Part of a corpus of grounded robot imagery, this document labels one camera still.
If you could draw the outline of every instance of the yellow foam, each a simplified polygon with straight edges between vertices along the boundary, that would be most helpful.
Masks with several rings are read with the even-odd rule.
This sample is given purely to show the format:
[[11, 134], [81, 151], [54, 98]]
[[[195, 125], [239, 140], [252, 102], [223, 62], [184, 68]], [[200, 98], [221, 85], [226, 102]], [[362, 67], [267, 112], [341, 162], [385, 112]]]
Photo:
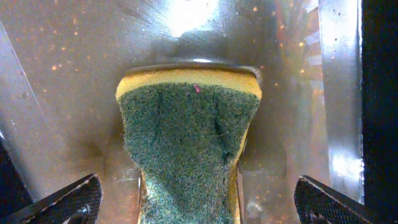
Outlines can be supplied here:
[[120, 81], [116, 90], [116, 99], [118, 100], [123, 94], [141, 86], [160, 83], [221, 85], [226, 88], [255, 94], [259, 98], [262, 96], [257, 80], [251, 72], [215, 69], [175, 69], [126, 75]]

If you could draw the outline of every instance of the kitchen sponge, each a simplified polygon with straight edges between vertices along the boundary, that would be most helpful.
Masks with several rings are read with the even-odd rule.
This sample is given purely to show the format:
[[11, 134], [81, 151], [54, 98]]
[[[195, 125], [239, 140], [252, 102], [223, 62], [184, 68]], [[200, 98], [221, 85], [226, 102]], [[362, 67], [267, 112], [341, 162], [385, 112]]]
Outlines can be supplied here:
[[125, 150], [144, 174], [139, 223], [239, 223], [236, 163], [261, 90], [249, 72], [124, 77]]

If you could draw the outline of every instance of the green abrasive side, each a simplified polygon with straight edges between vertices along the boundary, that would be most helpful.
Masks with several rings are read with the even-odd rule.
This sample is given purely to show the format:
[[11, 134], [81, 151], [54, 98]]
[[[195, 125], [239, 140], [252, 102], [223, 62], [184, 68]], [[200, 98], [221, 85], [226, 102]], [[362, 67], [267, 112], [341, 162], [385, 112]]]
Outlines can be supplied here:
[[125, 150], [146, 175], [141, 223], [233, 223], [229, 173], [259, 102], [251, 93], [188, 83], [120, 97]]

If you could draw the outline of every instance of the sponge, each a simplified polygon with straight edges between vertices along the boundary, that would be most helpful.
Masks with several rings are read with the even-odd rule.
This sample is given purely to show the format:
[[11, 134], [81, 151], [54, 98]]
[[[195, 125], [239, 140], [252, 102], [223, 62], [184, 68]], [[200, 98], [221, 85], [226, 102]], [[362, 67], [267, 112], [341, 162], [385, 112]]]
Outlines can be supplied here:
[[144, 175], [139, 223], [239, 223], [236, 163], [261, 90], [250, 72], [125, 76], [124, 148]]

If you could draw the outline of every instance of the green scouring pad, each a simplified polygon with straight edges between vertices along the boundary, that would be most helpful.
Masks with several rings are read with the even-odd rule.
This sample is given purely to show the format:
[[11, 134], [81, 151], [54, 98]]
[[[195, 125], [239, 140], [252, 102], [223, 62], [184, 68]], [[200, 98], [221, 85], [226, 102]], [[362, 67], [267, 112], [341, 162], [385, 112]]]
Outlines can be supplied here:
[[139, 223], [239, 223], [236, 163], [261, 99], [249, 72], [125, 76], [125, 149], [144, 174]]

